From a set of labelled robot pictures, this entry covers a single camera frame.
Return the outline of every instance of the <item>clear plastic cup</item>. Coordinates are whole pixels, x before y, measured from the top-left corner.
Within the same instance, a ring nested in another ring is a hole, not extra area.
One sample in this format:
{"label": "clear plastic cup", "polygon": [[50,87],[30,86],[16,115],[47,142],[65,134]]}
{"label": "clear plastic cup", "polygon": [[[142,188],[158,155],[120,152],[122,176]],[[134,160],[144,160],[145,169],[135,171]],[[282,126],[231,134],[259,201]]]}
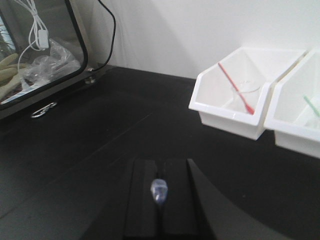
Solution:
{"label": "clear plastic cup", "polygon": [[[257,102],[259,100],[260,84],[258,84],[257,82],[246,81],[246,82],[239,83],[236,86],[239,89],[239,92],[244,97],[245,101],[252,108],[255,109]],[[228,106],[228,109],[231,109],[237,112],[247,113],[248,111],[245,107],[243,100],[239,96],[239,93],[236,91],[234,87],[231,87],[231,90],[232,90],[232,101]]]}
{"label": "clear plastic cup", "polygon": [[320,130],[320,117],[314,115],[305,123],[305,126]]}

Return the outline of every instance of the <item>black cable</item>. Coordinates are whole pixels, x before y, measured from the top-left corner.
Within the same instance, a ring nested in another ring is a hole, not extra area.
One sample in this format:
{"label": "black cable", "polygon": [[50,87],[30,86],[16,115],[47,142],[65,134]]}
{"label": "black cable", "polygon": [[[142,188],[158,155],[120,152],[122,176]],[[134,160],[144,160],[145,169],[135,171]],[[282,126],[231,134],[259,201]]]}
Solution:
{"label": "black cable", "polygon": [[110,53],[109,56],[107,58],[107,60],[104,62],[104,64],[96,69],[93,69],[92,72],[98,71],[100,69],[102,69],[105,65],[108,64],[108,62],[110,61],[110,58],[112,56],[112,52],[114,50],[114,43],[115,43],[115,36],[116,36],[116,18],[114,16],[114,14],[106,7],[106,5],[104,5],[101,0],[98,0],[98,2],[101,4],[101,6],[112,16],[113,19],[113,34],[112,34],[112,41],[111,41],[111,48],[110,48]]}

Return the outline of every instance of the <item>green spoon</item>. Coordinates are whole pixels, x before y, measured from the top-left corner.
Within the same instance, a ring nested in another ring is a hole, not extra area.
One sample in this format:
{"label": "green spoon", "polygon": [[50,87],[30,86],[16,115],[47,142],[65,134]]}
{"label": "green spoon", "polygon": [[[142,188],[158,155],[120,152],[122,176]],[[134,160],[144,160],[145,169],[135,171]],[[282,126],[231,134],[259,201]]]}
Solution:
{"label": "green spoon", "polygon": [[314,114],[320,118],[320,112],[318,111],[318,109],[312,104],[312,102],[309,100],[309,98],[307,96],[303,96],[303,99],[306,101],[306,103],[310,106],[310,108],[312,108]]}

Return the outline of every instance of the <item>plastic spoon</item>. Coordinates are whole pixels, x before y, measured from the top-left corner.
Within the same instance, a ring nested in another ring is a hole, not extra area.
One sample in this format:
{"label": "plastic spoon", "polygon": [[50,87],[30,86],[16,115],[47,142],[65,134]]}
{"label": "plastic spoon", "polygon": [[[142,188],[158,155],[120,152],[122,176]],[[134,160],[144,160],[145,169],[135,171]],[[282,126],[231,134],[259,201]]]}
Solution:
{"label": "plastic spoon", "polygon": [[223,71],[224,75],[228,78],[228,80],[230,81],[231,85],[234,87],[235,91],[238,93],[239,97],[241,98],[242,102],[244,103],[245,109],[248,111],[248,113],[250,113],[251,115],[253,115],[255,113],[255,109],[250,106],[246,99],[244,98],[244,96],[241,94],[241,92],[239,91],[239,88],[235,85],[234,81],[232,81],[231,77],[229,76],[229,74],[227,73],[227,71],[225,70],[225,68],[221,65],[220,62],[218,62],[219,67],[221,68],[221,70]]}
{"label": "plastic spoon", "polygon": [[312,104],[312,102],[309,100],[307,96],[303,96],[303,99],[306,101],[306,103],[310,106],[310,108],[313,110],[314,114],[320,118],[320,112],[318,109]]}

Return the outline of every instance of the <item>white wall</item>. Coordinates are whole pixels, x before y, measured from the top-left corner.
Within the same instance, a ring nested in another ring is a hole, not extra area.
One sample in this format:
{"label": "white wall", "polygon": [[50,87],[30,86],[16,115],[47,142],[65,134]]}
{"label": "white wall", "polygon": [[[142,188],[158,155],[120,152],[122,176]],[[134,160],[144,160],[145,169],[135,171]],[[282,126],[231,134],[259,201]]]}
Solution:
{"label": "white wall", "polygon": [[[113,22],[97,0],[82,7],[103,62]],[[104,0],[117,19],[110,64],[196,78],[240,46],[320,46],[319,0]]]}

